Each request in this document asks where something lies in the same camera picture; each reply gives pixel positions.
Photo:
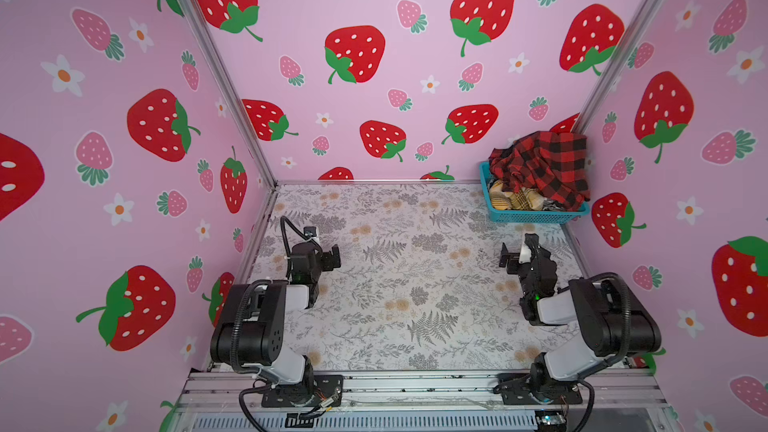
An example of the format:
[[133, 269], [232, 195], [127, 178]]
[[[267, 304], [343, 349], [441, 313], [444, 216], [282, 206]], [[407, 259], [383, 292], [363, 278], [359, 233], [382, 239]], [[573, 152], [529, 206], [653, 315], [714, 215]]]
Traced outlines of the red black plaid shirt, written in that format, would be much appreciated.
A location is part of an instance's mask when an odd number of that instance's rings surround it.
[[506, 149], [493, 150], [488, 166], [506, 191], [535, 190], [566, 211], [576, 212], [591, 200], [586, 159], [586, 136], [539, 131]]

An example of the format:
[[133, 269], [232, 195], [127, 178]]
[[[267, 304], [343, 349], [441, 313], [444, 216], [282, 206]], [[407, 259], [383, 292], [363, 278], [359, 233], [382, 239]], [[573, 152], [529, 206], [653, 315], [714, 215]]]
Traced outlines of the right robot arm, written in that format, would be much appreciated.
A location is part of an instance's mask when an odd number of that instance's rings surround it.
[[518, 252], [503, 247], [499, 265], [518, 277], [519, 305], [530, 325], [577, 324], [579, 331], [538, 354], [528, 372], [500, 374], [493, 392], [504, 404], [580, 404], [588, 377], [626, 357], [660, 349], [658, 325], [618, 274], [571, 279], [559, 288], [557, 265], [534, 234]]

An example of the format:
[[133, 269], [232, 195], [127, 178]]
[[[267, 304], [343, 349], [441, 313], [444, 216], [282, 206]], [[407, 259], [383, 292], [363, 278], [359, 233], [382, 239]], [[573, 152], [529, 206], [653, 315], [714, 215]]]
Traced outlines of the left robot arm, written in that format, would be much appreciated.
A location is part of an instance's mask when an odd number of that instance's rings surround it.
[[314, 306], [321, 274], [341, 266], [339, 247], [307, 241], [289, 253], [287, 279], [234, 285], [210, 341], [210, 357], [265, 382], [256, 389], [263, 408], [306, 408], [319, 413], [341, 403], [343, 377], [316, 375], [311, 360], [284, 344], [286, 315]]

